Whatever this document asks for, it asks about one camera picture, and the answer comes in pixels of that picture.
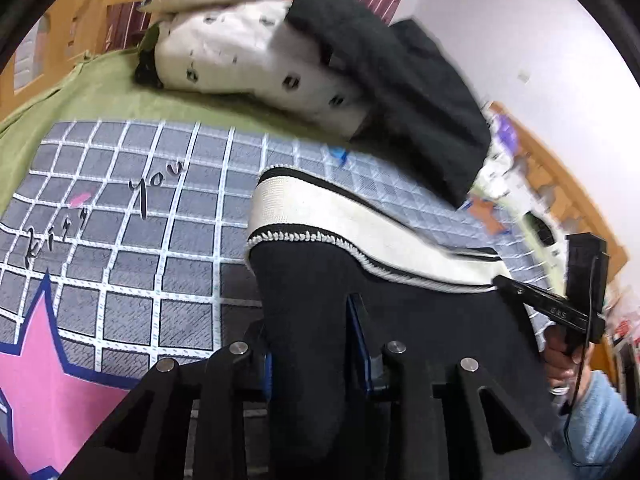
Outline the person's right hand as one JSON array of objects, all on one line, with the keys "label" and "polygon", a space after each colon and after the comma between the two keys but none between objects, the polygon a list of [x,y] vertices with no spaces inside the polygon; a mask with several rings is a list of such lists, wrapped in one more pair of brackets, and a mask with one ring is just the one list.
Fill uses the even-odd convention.
[{"label": "person's right hand", "polygon": [[565,330],[561,326],[549,325],[544,330],[544,369],[551,388],[568,387],[570,393],[577,392],[580,399],[587,391],[591,378],[590,360],[593,344],[588,349],[577,348],[569,356],[565,344]]}]

